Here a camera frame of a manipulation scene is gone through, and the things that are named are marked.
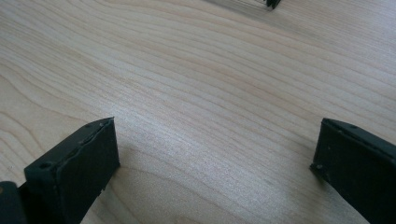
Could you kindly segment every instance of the wooden table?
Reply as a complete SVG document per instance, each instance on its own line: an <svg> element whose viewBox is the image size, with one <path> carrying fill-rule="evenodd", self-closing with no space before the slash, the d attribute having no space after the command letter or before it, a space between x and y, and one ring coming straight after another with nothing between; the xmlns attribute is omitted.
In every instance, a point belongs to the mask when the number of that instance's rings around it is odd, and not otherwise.
<svg viewBox="0 0 396 224"><path fill-rule="evenodd" d="M366 223L308 166L324 117L396 143L395 11L1 0L0 180L114 116L121 168L83 223Z"/></svg>

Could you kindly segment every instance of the wooden surface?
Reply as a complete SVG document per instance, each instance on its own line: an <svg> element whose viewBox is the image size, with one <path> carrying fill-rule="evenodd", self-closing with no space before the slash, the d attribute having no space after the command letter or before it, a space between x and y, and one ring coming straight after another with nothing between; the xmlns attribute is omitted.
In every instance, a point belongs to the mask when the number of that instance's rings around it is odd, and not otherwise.
<svg viewBox="0 0 396 224"><path fill-rule="evenodd" d="M0 180L114 116L83 223L366 223L308 166L323 117L396 143L396 2L215 2L0 0Z"/></svg>

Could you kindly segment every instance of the table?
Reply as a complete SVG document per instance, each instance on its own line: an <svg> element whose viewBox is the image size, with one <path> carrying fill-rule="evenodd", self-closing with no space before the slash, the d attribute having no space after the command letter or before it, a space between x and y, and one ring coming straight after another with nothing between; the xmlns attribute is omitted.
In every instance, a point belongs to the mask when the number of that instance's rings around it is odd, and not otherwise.
<svg viewBox="0 0 396 224"><path fill-rule="evenodd" d="M0 180L114 116L121 168L82 223L367 223L308 166L322 118L396 143L395 11L1 0Z"/></svg>

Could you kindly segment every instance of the small black object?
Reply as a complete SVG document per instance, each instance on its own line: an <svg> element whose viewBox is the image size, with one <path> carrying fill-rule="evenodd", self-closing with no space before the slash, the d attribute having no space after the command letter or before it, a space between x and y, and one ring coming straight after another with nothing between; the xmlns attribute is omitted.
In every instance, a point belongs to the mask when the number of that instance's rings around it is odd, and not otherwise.
<svg viewBox="0 0 396 224"><path fill-rule="evenodd" d="M24 169L19 194L0 183L0 223L80 223L118 167L114 119L89 123ZM17 214L21 222L6 221Z"/></svg>
<svg viewBox="0 0 396 224"><path fill-rule="evenodd" d="M279 4L280 0L266 0L266 5L268 7L272 7L272 9L277 7L277 4Z"/></svg>
<svg viewBox="0 0 396 224"><path fill-rule="evenodd" d="M311 165L370 223L396 223L396 146L354 125L323 119Z"/></svg>

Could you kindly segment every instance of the black object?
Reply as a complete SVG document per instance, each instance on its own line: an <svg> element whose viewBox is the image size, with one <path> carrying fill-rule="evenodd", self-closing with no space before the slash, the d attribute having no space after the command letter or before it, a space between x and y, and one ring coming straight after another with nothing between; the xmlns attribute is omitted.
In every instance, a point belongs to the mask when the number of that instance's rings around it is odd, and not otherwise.
<svg viewBox="0 0 396 224"><path fill-rule="evenodd" d="M0 183L0 223L80 223L120 167L114 119L89 123L24 169L26 183Z"/></svg>
<svg viewBox="0 0 396 224"><path fill-rule="evenodd" d="M396 223L396 146L323 119L311 168L370 223Z"/></svg>
<svg viewBox="0 0 396 224"><path fill-rule="evenodd" d="M268 7L272 7L272 9L277 7L277 4L279 4L280 0L266 0L266 5Z"/></svg>

